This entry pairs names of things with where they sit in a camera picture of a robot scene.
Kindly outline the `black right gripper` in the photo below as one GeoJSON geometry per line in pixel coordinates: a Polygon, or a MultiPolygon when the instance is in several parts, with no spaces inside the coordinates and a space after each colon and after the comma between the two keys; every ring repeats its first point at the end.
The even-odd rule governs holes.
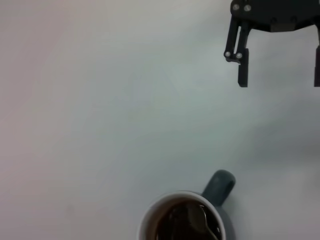
{"type": "MultiPolygon", "coordinates": [[[[224,57],[238,63],[237,82],[248,87],[250,26],[264,32],[293,32],[320,23],[318,0],[233,0],[224,57]]],[[[320,45],[316,48],[314,87],[320,86],[320,45]]]]}

